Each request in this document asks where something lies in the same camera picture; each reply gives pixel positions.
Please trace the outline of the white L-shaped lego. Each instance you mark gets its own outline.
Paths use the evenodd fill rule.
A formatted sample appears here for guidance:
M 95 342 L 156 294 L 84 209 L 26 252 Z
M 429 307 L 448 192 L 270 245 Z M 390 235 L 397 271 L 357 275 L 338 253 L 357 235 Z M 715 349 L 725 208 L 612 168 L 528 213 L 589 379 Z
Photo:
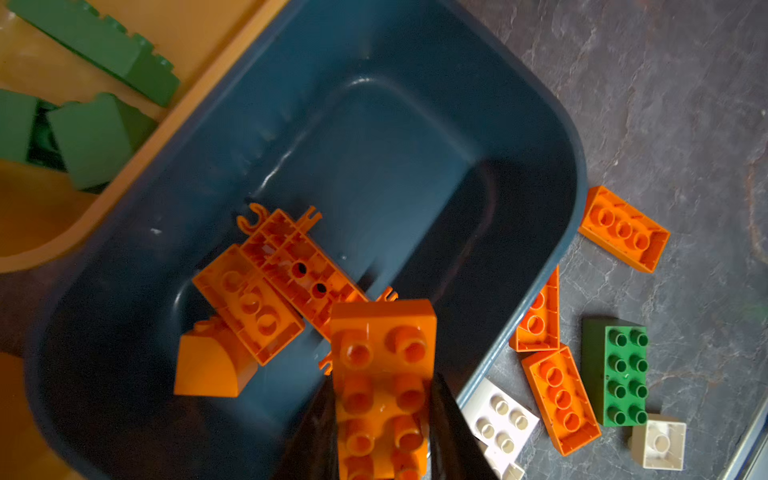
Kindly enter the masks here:
M 516 462 L 540 418 L 498 386 L 483 379 L 461 412 L 499 479 L 523 479 Z

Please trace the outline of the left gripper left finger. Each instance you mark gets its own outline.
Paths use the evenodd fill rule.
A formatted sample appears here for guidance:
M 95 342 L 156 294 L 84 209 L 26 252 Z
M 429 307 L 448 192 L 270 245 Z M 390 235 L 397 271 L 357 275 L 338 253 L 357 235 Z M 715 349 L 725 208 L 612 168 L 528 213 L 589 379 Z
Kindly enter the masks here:
M 288 442 L 272 479 L 335 478 L 335 394 L 332 379 L 326 377 Z

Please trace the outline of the green cube lego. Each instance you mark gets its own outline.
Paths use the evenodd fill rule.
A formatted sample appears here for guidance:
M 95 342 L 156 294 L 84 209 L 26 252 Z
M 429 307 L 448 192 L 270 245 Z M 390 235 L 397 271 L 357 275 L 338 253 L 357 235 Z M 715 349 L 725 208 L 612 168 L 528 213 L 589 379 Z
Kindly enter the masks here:
M 154 119 L 107 92 L 89 102 L 66 103 L 46 117 L 78 190 L 112 181 L 157 127 Z

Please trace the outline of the green 2x4 lego plate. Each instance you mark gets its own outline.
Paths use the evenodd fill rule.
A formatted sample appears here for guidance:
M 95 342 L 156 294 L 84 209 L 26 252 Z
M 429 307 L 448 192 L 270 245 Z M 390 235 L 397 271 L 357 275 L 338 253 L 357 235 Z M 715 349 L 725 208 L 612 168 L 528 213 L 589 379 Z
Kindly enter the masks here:
M 173 64 L 148 39 L 86 1 L 19 0 L 8 9 L 159 106 L 168 106 L 180 86 Z

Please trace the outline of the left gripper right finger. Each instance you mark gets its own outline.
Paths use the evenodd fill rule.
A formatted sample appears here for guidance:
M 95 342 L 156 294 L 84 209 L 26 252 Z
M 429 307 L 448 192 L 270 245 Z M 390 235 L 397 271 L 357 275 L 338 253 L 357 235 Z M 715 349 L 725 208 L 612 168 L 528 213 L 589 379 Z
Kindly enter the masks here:
M 497 479 L 440 373 L 432 380 L 429 417 L 432 479 Z

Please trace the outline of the orange 2x3 lego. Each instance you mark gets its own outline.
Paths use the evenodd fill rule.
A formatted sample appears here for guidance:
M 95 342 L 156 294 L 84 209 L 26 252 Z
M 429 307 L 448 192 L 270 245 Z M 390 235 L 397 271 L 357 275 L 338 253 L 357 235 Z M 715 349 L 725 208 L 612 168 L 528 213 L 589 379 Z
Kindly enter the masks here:
M 569 456 L 601 436 L 570 348 L 541 351 L 522 367 L 554 448 Z
M 579 232 L 632 268 L 653 273 L 670 233 L 604 186 L 587 194 Z
M 560 284 L 556 267 L 521 320 L 509 346 L 518 353 L 557 350 L 560 346 Z
M 305 329 L 303 317 L 237 245 L 202 269 L 193 284 L 260 366 Z

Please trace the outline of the orange long lego chassis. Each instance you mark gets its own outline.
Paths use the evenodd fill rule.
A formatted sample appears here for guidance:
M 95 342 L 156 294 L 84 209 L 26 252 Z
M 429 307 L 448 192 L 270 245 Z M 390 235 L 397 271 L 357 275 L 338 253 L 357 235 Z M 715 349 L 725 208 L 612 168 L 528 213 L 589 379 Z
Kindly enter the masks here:
M 258 216 L 250 223 L 237 217 L 238 228 L 248 236 L 240 245 L 243 255 L 327 341 L 331 339 L 330 313 L 336 303 L 366 302 L 368 298 L 350 277 L 309 236 L 322 218 L 311 206 L 295 220 L 281 209 L 272 212 L 251 203 Z

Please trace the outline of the green 2x3 lego plate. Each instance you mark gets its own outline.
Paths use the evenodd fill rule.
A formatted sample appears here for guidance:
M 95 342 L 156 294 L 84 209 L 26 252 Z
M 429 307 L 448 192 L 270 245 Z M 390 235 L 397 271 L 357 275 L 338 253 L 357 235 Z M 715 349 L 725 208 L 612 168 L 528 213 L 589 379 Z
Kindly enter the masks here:
M 607 317 L 582 322 L 581 377 L 599 424 L 632 427 L 648 420 L 644 326 Z

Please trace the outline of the small orange lego brick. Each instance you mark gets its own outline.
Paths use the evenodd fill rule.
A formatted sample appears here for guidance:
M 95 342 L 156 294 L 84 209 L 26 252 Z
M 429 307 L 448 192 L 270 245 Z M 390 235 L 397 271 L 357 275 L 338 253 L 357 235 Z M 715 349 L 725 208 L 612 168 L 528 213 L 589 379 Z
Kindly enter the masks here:
M 180 338 L 174 394 L 236 398 L 258 368 L 232 329 L 213 315 Z

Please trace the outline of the green small lego brick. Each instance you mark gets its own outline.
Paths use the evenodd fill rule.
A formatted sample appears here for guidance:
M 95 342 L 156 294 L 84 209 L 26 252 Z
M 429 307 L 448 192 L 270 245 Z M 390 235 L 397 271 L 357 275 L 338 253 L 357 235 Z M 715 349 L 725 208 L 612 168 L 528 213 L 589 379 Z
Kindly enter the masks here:
M 1 90 L 1 158 L 26 163 L 39 99 Z

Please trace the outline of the orange 2x4 lego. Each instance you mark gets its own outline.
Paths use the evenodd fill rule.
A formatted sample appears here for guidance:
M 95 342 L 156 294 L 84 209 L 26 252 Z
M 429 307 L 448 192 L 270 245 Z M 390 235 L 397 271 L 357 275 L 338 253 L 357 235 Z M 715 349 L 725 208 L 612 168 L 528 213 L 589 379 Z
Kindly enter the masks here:
M 340 478 L 422 478 L 437 333 L 431 303 L 338 303 L 330 332 Z

